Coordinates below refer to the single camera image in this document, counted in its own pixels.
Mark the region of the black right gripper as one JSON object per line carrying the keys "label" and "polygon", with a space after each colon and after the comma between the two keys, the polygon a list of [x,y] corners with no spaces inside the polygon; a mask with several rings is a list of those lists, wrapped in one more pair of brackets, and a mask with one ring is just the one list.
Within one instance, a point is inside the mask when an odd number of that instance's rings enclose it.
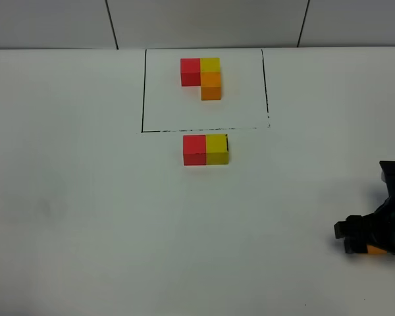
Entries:
{"label": "black right gripper", "polygon": [[345,253],[367,254],[369,245],[395,255],[395,195],[369,215],[350,215],[338,221],[334,235],[344,238]]}

